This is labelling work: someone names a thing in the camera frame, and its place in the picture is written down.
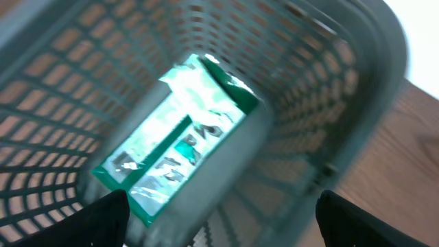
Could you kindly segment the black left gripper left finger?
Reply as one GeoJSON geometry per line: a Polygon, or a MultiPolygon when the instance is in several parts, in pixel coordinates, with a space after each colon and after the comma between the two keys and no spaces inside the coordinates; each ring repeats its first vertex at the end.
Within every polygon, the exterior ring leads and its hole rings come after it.
{"type": "Polygon", "coordinates": [[[117,189],[14,247],[122,247],[130,217],[127,193],[117,189]]]}

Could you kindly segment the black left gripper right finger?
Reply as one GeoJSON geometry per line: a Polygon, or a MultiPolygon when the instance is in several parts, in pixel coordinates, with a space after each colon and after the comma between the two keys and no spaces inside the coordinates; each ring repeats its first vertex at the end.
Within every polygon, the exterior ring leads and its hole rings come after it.
{"type": "Polygon", "coordinates": [[[424,247],[331,190],[316,202],[316,221],[326,247],[424,247]]]}

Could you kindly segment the green white package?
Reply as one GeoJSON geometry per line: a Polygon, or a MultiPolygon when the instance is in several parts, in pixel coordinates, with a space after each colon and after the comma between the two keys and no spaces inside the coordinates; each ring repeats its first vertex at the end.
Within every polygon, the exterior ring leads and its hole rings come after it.
{"type": "Polygon", "coordinates": [[[169,95],[92,171],[110,190],[127,192],[146,226],[260,101],[210,54],[191,54],[160,82],[169,95]]]}

